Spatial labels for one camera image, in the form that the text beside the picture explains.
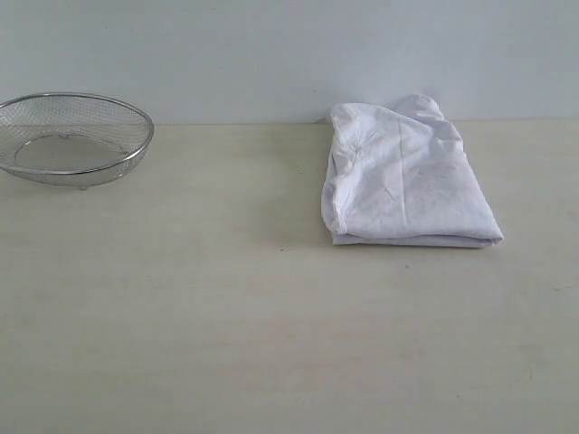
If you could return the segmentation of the white t-shirt red print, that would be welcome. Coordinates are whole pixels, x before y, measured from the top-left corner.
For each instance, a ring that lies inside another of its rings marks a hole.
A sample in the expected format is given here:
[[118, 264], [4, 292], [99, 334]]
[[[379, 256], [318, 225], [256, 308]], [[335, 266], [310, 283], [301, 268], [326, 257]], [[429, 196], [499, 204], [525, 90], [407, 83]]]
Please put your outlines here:
[[330, 110], [321, 216], [336, 245], [484, 248], [503, 234], [457, 128], [427, 96]]

